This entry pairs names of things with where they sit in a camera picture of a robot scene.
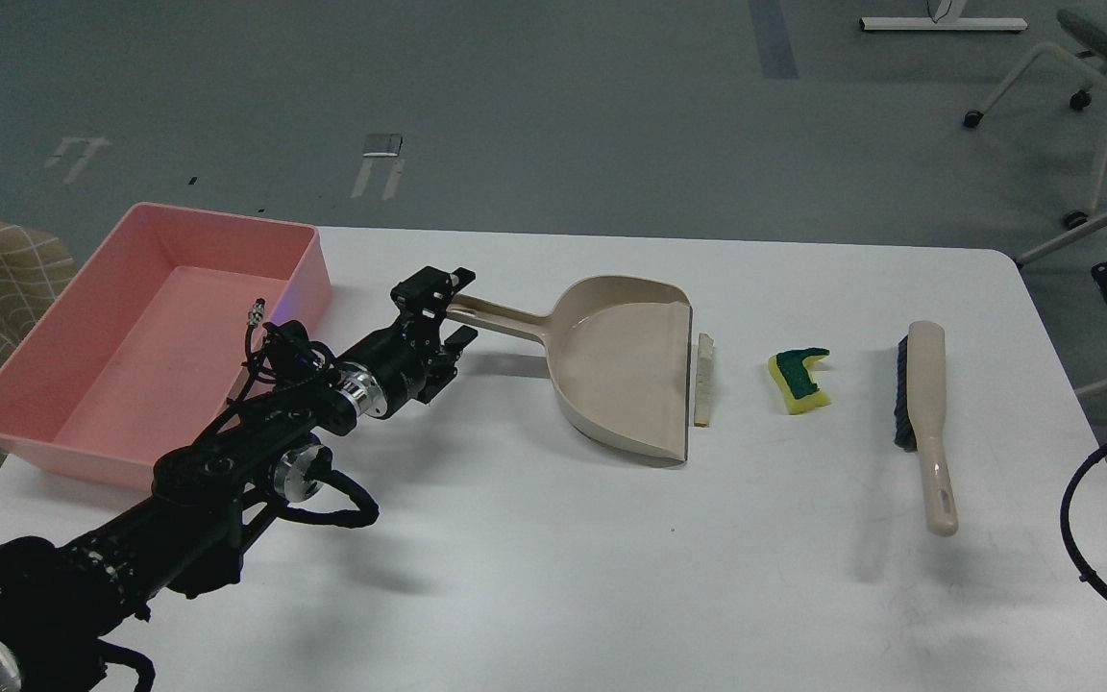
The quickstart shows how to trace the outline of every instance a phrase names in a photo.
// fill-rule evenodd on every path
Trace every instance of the white table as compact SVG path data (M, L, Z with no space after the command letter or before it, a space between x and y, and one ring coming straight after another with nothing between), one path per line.
M1095 446L1023 282L996 252L875 246L322 230L334 285L315 334L390 323L426 264L545 311L572 281L681 286L716 341L712 425L681 467L638 463L559 415L536 343L483 333L430 407L324 436L382 518L277 523L242 583L110 638L157 691L368 689L1107 689L1107 603L1057 529ZM961 528L925 529L914 455L892 445L894 347L948 333L945 441ZM783 412L777 351L827 347L834 404ZM0 543L65 543L137 499L11 458ZM308 505L338 508L332 492ZM1107 469L1076 500L1107 578ZM114 669L100 689L131 689Z

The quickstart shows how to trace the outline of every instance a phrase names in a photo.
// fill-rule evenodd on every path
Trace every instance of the beige dustpan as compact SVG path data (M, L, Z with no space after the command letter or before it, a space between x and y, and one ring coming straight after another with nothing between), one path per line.
M548 316L458 295L447 317L545 345L567 420L611 447L686 458L690 300L629 276L571 286Z

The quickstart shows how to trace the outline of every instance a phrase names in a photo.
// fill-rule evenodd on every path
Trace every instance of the sponge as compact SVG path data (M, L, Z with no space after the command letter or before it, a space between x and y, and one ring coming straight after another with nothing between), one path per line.
M827 393L809 376L809 366L826 359L831 352L826 349L798 349L783 351L768 359L768 372L780 385L785 406L790 415L804 413L831 403Z

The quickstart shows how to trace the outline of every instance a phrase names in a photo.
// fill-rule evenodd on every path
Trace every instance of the plastic storage tray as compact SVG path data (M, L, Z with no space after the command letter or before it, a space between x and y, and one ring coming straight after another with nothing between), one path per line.
M232 393L256 298L313 328L331 299L315 228L132 207L0 369L0 447L146 489Z

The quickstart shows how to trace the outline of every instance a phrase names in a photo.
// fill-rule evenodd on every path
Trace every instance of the scrub brush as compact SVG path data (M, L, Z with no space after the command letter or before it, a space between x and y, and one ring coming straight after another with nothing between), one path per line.
M945 332L931 321L914 321L899 343L896 385L896 444L921 458L925 523L932 534L953 536L959 517L945 465Z

